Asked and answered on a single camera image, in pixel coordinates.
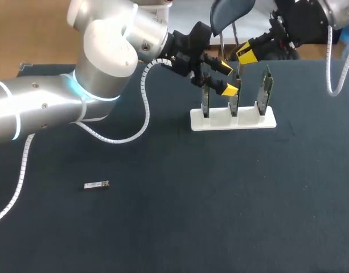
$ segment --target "small metal module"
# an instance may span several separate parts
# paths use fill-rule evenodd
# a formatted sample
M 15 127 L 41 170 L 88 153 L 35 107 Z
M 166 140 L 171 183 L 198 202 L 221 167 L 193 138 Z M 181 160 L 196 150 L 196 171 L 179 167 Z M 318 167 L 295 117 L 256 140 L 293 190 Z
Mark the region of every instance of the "small metal module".
M 84 189 L 107 189 L 110 186 L 110 181 L 94 182 L 84 184 Z
M 272 93 L 274 80 L 272 77 L 272 74 L 269 70 L 269 67 L 266 68 L 263 75 L 263 81 L 261 83 L 258 97 L 257 97 L 257 104 L 259 109 L 259 115 L 265 115 L 266 108 L 269 104 L 270 95 Z

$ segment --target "blue led ring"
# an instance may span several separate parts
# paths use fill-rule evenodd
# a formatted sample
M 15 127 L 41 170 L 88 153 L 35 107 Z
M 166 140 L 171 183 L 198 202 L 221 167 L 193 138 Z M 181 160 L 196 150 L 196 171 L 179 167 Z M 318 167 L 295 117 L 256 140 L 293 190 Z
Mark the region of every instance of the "blue led ring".
M 73 79 L 78 83 L 75 70 L 73 71 Z M 84 94 L 86 94 L 88 97 L 93 98 L 93 99 L 98 100 L 98 101 L 115 101 L 120 97 L 120 96 L 117 96 L 115 98 L 101 98 L 101 97 L 98 97 L 98 96 L 91 94 L 90 92 L 85 90 L 80 84 L 79 84 L 79 86 L 81 87 L 81 90 Z

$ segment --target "robotic arm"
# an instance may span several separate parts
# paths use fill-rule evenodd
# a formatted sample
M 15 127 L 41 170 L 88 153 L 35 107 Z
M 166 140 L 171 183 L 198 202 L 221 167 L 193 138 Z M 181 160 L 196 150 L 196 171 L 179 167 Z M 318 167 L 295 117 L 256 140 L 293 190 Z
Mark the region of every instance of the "robotic arm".
M 172 71 L 218 93 L 236 89 L 203 76 L 203 63 L 225 74 L 231 68 L 205 55 L 211 28 L 199 22 L 189 35 L 167 32 L 167 24 L 129 0 L 72 0 L 67 21 L 82 34 L 82 50 L 70 75 L 27 76 L 0 81 L 0 142 L 67 123 L 108 116 L 138 60 L 171 59 Z
M 254 6 L 255 0 L 243 1 L 248 4 L 245 7 L 248 13 Z M 233 16 L 220 16 L 222 10 L 228 10 L 230 5 L 238 2 L 215 1 L 217 5 L 214 5 L 211 11 L 211 18 L 214 18 L 211 26 L 215 35 L 244 16 L 241 12 L 234 12 Z M 275 2 L 278 10 L 272 12 L 269 32 L 234 48 L 231 60 L 248 64 L 260 60 L 297 59 L 298 55 L 294 49 L 327 33 L 328 25 L 335 30 L 349 25 L 349 0 L 275 0 Z

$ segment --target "black chair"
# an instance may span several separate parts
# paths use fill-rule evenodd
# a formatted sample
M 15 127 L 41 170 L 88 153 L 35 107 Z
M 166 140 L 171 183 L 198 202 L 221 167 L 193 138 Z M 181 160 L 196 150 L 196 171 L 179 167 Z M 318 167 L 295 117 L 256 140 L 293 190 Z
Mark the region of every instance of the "black chair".
M 211 7 L 211 29 L 216 37 L 220 35 L 221 51 L 225 58 L 222 31 L 232 24 L 236 46 L 239 45 L 235 21 L 247 15 L 254 7 L 255 0 L 215 0 Z

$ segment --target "wooden floor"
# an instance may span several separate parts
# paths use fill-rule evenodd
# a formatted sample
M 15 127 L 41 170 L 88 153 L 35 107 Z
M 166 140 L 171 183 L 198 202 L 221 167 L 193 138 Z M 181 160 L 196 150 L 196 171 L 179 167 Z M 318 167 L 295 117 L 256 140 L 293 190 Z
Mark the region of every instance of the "wooden floor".
M 0 79 L 16 76 L 21 62 L 75 63 L 79 34 L 66 14 L 70 0 L 0 0 Z M 305 45 L 304 59 L 324 59 L 326 47 Z M 342 46 L 334 56 L 339 57 Z

